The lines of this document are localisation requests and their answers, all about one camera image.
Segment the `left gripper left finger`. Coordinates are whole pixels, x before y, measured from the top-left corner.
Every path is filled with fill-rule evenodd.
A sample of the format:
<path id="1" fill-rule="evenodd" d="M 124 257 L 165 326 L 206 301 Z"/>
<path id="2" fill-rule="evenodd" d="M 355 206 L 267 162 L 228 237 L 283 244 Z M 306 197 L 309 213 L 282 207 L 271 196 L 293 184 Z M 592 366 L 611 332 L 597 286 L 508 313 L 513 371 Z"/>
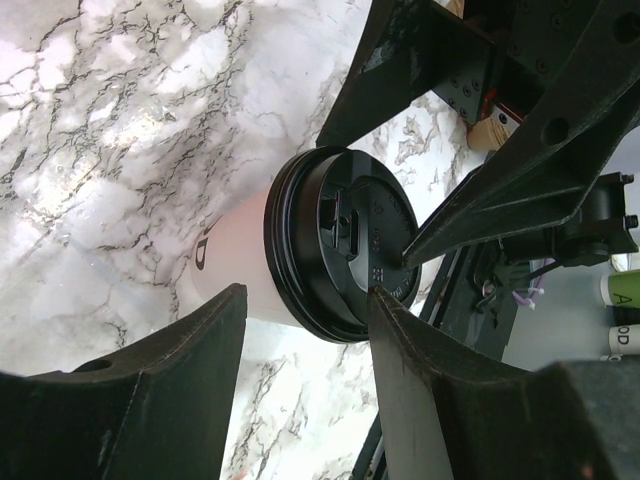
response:
<path id="1" fill-rule="evenodd" d="M 216 479 L 247 289 L 71 372 L 1 377 L 5 479 Z"/>

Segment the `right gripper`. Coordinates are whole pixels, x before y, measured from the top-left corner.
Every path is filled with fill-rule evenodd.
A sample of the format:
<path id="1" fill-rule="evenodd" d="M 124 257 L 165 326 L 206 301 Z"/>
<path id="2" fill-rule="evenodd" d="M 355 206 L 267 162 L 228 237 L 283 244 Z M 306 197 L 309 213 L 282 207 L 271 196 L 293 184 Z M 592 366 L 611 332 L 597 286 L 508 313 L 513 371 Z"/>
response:
<path id="1" fill-rule="evenodd" d="M 422 225 L 410 267 L 577 212 L 639 123 L 639 4 L 374 1 L 316 143 L 349 146 L 429 91 L 470 125 L 523 123 Z"/>

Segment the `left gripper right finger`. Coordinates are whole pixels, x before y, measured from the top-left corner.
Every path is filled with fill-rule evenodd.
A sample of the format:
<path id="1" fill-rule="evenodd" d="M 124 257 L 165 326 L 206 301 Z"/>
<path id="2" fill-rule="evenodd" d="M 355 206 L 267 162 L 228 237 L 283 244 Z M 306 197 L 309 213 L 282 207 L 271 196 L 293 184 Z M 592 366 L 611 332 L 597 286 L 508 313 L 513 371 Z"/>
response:
<path id="1" fill-rule="evenodd" d="M 584 363 L 527 372 L 412 315 L 381 287 L 369 334 L 392 479 L 612 479 Z"/>

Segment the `white paper coffee cup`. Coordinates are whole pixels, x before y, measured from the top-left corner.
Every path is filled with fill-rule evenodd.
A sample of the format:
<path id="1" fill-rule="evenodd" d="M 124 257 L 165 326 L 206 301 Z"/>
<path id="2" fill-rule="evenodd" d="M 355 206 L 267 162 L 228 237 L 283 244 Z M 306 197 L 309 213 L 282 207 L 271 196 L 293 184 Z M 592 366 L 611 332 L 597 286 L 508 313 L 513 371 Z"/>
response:
<path id="1" fill-rule="evenodd" d="M 270 190 L 266 186 L 241 201 L 202 232 L 189 261 L 192 284 L 202 300 L 232 283 L 242 284 L 250 318 L 311 331 L 313 324 L 283 299 L 269 267 L 264 217 L 271 211 Z"/>

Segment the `black coffee cup lid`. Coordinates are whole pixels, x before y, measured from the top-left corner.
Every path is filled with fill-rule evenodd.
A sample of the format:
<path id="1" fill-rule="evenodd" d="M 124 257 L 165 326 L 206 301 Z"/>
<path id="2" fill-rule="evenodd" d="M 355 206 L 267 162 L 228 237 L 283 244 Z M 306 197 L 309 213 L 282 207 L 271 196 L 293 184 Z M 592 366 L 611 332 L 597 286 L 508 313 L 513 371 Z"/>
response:
<path id="1" fill-rule="evenodd" d="M 333 343 L 368 339 L 367 295 L 379 286 L 405 307 L 421 270 L 402 253 L 418 224 L 402 185 L 371 155 L 320 147 L 291 158 L 269 188 L 266 261 L 294 319 Z"/>

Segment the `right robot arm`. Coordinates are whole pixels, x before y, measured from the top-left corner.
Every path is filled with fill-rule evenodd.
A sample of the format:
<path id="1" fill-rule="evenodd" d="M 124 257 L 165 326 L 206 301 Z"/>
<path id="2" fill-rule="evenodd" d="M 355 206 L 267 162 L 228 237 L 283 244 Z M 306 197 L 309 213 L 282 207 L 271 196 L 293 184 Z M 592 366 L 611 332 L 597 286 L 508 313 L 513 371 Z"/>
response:
<path id="1" fill-rule="evenodd" d="M 435 93 L 495 146 L 394 252 L 418 267 L 478 244 L 511 262 L 591 266 L 636 250 L 625 175 L 602 171 L 639 123 L 635 1 L 375 1 L 317 142 L 347 146 Z"/>

